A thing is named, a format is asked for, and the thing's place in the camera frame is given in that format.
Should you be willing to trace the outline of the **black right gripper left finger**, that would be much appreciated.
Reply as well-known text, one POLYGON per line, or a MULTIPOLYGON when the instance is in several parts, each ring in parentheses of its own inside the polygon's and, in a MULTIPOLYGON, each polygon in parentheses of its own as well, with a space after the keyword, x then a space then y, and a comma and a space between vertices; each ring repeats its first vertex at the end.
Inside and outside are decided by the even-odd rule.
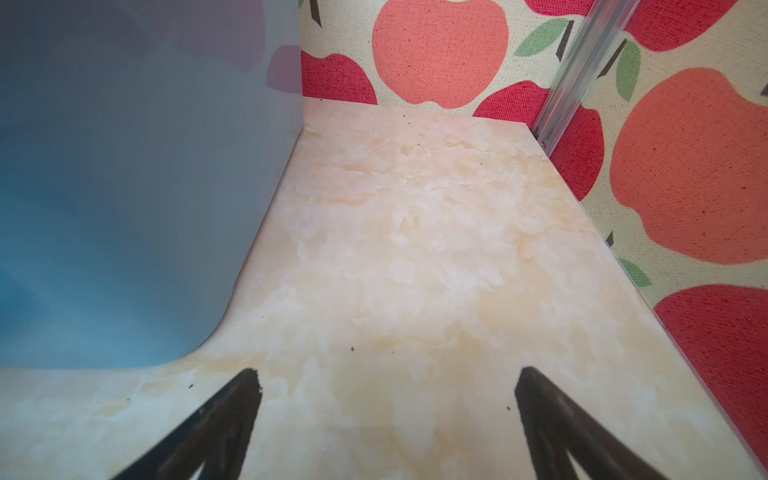
POLYGON ((118 479, 237 479, 262 400, 258 372, 238 373, 118 479))

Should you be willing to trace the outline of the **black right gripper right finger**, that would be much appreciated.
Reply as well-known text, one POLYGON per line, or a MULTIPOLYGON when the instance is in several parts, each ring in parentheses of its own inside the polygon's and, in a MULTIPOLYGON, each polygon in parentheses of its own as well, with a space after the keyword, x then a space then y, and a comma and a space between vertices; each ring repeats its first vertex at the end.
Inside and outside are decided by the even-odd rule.
POLYGON ((538 479, 665 478, 610 433, 538 369, 521 370, 515 398, 538 479))

